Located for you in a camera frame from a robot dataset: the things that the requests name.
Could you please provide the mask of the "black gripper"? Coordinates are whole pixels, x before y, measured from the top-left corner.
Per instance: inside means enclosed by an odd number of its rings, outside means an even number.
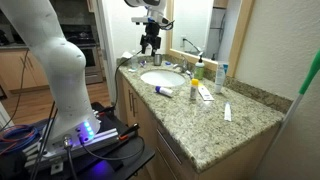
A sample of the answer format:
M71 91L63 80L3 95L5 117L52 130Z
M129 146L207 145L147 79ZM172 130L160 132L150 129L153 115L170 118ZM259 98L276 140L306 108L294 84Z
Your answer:
M159 37L159 26L156 23L148 23L145 28L145 35L141 35L140 45L141 53L145 54L147 45L152 46L152 56L161 46L161 38Z

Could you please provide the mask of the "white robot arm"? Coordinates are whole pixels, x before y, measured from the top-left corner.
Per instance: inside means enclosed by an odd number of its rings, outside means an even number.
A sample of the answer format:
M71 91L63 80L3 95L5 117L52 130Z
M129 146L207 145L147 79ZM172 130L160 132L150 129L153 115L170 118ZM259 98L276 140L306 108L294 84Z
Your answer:
M56 103L57 117L45 147L53 157L64 152L69 135L75 147L79 136L91 141L100 122L91 107L86 83L86 58L69 42L49 0L0 0L0 9L39 61Z

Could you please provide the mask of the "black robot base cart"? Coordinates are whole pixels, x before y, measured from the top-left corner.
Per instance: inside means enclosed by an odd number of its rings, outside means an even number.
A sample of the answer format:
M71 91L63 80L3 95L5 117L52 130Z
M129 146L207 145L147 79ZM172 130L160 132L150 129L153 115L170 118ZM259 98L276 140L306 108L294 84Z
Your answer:
M33 125L7 126L1 131L1 180L128 180L155 157L145 145L137 127L127 127L110 115L103 117L105 133L114 127L121 135L98 144L83 143L79 148L64 148L56 160L36 155L38 169L27 163L25 148L40 144L45 127L57 119L53 111L48 119Z

